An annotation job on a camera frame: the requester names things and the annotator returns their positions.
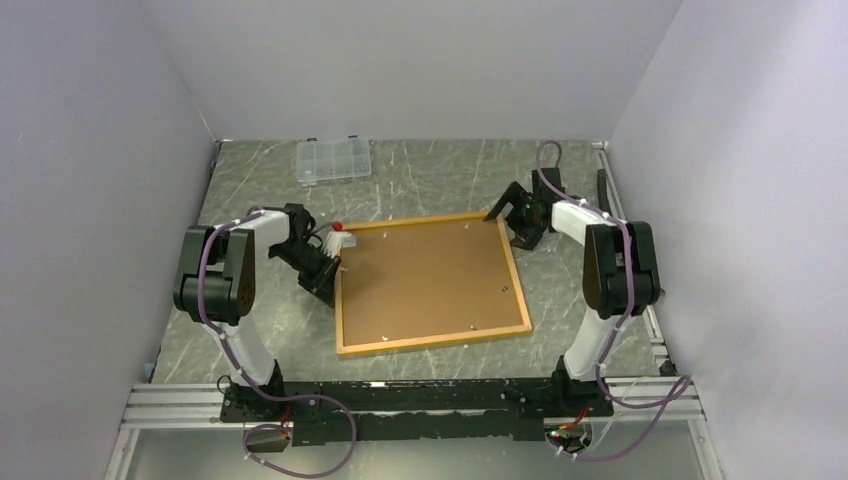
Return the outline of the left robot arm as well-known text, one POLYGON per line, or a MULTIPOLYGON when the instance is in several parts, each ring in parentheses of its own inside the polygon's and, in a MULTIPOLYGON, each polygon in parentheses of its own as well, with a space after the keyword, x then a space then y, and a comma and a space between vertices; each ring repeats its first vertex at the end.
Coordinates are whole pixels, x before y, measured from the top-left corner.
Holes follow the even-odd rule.
POLYGON ((296 272, 302 289, 332 306, 340 249, 321 238, 322 229, 303 205, 288 203, 253 207, 218 225, 191 226, 184 235, 174 305, 214 338, 231 381, 249 389, 247 407, 263 420, 284 411, 287 394, 279 364, 250 318, 257 256, 266 253, 283 261, 296 272))

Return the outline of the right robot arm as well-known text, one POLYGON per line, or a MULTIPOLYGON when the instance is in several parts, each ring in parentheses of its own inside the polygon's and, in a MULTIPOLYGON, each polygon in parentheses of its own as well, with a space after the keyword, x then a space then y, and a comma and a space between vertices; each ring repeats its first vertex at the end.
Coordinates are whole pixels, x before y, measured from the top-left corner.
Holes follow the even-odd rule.
POLYGON ((599 385, 606 359, 629 319, 658 300, 661 290, 651 226, 627 222, 561 190, 556 168, 539 168, 532 188, 513 181, 484 219, 504 209, 510 245, 531 251, 546 233, 560 233, 583 247, 582 293, 587 309, 572 345, 552 372, 550 401, 564 415, 586 405, 599 385))

